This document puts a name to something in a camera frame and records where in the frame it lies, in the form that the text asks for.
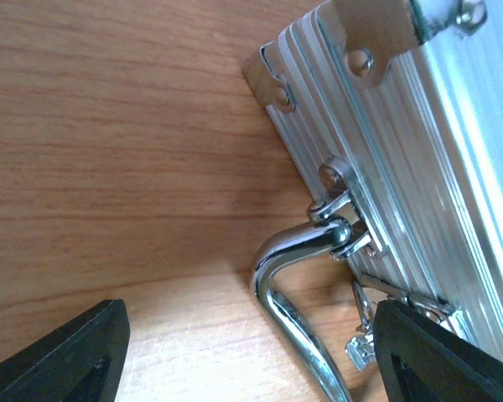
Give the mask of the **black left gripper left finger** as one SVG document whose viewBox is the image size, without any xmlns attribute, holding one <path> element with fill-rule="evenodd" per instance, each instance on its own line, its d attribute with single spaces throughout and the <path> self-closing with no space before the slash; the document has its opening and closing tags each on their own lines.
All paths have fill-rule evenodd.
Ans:
<svg viewBox="0 0 503 402">
<path fill-rule="evenodd" d="M 2 361 L 0 401 L 113 401 L 129 339 L 124 301 L 101 301 Z"/>
</svg>

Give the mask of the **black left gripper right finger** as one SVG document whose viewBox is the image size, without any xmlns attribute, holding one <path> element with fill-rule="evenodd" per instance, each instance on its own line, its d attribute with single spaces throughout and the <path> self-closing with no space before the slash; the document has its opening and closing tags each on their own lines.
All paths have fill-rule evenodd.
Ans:
<svg viewBox="0 0 503 402">
<path fill-rule="evenodd" d="M 503 401 L 503 363 L 399 301 L 375 316 L 375 355 L 390 401 Z"/>
</svg>

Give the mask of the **aluminium poker case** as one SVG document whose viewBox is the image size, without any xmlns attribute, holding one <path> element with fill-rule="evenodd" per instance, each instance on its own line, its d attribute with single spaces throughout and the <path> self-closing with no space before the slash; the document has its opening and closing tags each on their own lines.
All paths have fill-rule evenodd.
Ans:
<svg viewBox="0 0 503 402">
<path fill-rule="evenodd" d="M 398 301 L 503 363 L 503 1 L 326 1 L 244 64 L 312 203 L 259 250 L 251 292 L 330 401 L 350 391 L 275 275 L 346 263 L 377 364 Z"/>
</svg>

